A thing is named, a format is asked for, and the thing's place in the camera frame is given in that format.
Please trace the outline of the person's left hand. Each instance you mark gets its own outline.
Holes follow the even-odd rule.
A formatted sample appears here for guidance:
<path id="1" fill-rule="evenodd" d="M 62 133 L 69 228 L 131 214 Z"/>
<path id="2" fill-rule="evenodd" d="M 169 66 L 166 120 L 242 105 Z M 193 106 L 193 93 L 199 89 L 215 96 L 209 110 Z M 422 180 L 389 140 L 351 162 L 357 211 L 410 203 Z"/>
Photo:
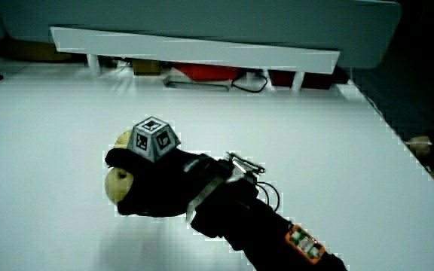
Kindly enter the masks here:
<path id="1" fill-rule="evenodd" d="M 105 157 L 114 170 L 108 192 L 121 215 L 172 217 L 186 213 L 189 203 L 214 179 L 231 177 L 225 160 L 179 149 L 171 126 L 149 117 L 133 126 L 123 148 Z"/>

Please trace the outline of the person's right hand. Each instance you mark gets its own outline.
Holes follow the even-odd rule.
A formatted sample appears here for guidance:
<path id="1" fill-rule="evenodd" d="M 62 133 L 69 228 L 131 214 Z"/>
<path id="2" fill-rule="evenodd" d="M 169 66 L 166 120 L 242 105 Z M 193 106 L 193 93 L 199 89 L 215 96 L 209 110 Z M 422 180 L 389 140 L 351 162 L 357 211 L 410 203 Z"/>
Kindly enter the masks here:
<path id="1" fill-rule="evenodd" d="M 416 158 L 428 157 L 432 152 L 432 142 L 427 135 L 413 137 L 407 140 L 405 145 Z"/>

